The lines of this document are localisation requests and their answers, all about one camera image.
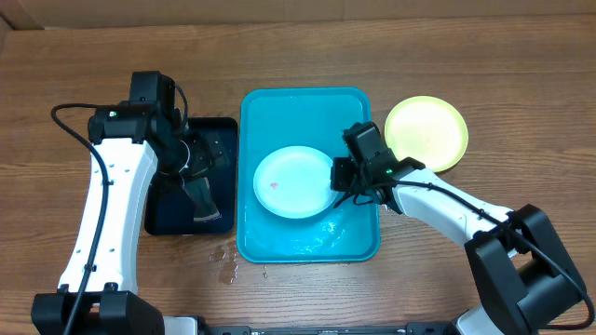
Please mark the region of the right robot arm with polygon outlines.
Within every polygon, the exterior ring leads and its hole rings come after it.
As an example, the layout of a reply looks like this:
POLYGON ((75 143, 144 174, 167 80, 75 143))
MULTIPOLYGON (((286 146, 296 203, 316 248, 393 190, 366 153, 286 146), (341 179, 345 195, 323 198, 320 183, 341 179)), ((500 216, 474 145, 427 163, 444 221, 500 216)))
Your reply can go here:
POLYGON ((411 157, 397 159, 373 122, 344 130, 346 157, 332 163, 331 187, 356 206, 385 205, 422 221, 464 248, 481 303, 439 326, 409 334, 537 334, 581 330, 595 306, 548 216, 533 205, 492 205, 443 181, 411 157), (555 324, 580 302, 585 321, 555 324))

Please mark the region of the green plate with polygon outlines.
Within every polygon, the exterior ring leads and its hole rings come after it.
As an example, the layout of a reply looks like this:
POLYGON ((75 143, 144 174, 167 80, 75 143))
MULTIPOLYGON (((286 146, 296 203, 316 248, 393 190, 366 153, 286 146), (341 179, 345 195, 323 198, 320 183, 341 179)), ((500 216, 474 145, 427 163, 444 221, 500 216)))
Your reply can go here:
POLYGON ((463 116, 449 102, 431 96, 398 103, 386 118, 384 136, 399 161, 410 157, 434 172, 454 167, 468 145, 463 116))

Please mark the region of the light blue plate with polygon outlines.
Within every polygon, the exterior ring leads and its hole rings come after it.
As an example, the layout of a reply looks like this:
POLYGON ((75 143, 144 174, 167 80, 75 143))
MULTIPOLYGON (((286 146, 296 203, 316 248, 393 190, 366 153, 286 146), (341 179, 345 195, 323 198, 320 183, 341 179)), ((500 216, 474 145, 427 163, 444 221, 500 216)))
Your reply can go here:
POLYGON ((255 170, 253 191, 260 204, 285 219, 306 219, 328 208, 337 196, 331 187, 332 160, 307 146, 278 149, 255 170))

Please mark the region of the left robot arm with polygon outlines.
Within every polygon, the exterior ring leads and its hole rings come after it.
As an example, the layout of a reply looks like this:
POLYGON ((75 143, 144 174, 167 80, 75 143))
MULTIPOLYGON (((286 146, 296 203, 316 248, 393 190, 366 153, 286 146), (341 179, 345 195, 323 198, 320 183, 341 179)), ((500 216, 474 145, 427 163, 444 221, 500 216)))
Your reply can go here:
POLYGON ((141 299, 137 250, 147 195, 180 191, 194 206, 195 223, 221 214, 209 175, 230 165, 218 135, 188 126, 177 109, 182 88, 159 71, 135 72, 129 97, 115 105, 91 105, 88 135, 58 117, 52 120, 91 155, 88 195, 72 256, 56 292, 37 294, 31 319, 41 334, 208 333, 199 316, 164 316, 141 299))

